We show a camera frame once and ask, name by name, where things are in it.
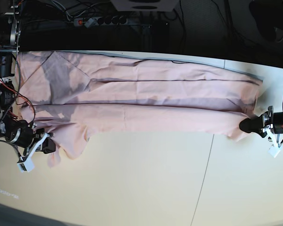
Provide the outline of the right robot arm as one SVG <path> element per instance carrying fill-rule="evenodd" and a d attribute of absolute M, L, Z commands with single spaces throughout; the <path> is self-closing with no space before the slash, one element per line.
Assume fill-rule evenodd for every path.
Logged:
<path fill-rule="evenodd" d="M 28 107 L 32 102 L 20 94 L 21 72 L 17 61 L 21 28 L 29 16 L 50 9 L 39 0 L 0 0 L 0 142 L 12 146 L 21 161 L 33 152 L 44 154 L 56 150 L 52 133 L 34 129 L 34 120 L 21 120 L 13 113 L 20 98 Z"/>

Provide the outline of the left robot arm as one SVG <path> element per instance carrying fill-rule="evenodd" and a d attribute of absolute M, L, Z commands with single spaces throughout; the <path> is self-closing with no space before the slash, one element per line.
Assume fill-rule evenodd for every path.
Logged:
<path fill-rule="evenodd" d="M 260 34 L 267 40 L 276 41 L 276 29 L 283 31 L 283 0 L 253 0 L 249 10 Z M 273 134 L 283 134 L 283 102 L 281 112 L 275 113 L 270 106 L 262 115 L 241 121 L 239 129 L 262 138 L 267 136 L 268 129 Z"/>

